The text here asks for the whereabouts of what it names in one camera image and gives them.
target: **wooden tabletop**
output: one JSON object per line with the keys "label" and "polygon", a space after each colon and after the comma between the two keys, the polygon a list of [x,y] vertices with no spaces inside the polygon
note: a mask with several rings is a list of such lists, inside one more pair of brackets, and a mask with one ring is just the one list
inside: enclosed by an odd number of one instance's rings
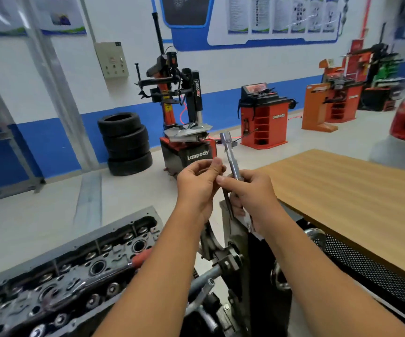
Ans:
{"label": "wooden tabletop", "polygon": [[321,150],[260,170],[290,208],[405,277],[404,170]]}

